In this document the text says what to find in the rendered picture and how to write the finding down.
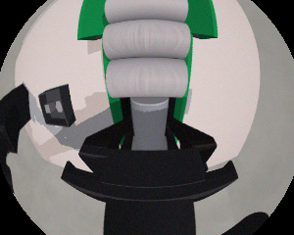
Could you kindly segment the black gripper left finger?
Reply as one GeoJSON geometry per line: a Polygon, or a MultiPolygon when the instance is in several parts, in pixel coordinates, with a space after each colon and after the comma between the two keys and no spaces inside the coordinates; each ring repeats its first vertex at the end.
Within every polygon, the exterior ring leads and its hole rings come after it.
{"type": "Polygon", "coordinates": [[[131,150],[133,139],[132,114],[85,138],[82,145],[106,147],[107,149],[131,150]],[[123,140],[120,148],[120,142],[123,140]]]}

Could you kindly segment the grey cylinder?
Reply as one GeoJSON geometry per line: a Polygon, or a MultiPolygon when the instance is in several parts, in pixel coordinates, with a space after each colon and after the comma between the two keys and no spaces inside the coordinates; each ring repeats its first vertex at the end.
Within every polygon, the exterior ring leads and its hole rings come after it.
{"type": "MultiPolygon", "coordinates": [[[[165,140],[164,140],[164,144],[163,146],[158,149],[158,150],[167,150],[167,137],[165,136],[165,140]]],[[[133,140],[132,140],[132,147],[131,147],[131,150],[139,150],[139,151],[143,151],[141,149],[139,149],[137,146],[136,146],[136,143],[135,143],[135,137],[133,136],[133,140]]]]}
{"type": "Polygon", "coordinates": [[[164,20],[184,23],[187,0],[106,0],[105,15],[109,24],[135,20],[164,20]]]}
{"type": "Polygon", "coordinates": [[[187,65],[182,59],[139,57],[111,60],[106,85],[112,98],[182,98],[188,84],[187,65]]]}
{"type": "Polygon", "coordinates": [[[136,146],[156,151],[164,144],[169,97],[130,97],[136,146]]]}
{"type": "Polygon", "coordinates": [[[161,57],[185,59],[191,34],[186,23],[135,20],[106,25],[103,48],[109,60],[161,57]]]}

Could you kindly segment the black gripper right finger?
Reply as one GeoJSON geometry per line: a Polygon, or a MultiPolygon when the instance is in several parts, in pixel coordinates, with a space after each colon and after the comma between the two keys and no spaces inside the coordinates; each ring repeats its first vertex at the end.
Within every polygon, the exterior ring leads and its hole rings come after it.
{"type": "Polygon", "coordinates": [[[207,162],[218,146],[214,137],[177,120],[169,114],[167,115],[166,137],[168,150],[196,148],[199,150],[203,163],[207,162]],[[180,148],[175,142],[174,135],[179,141],[180,148]]]}

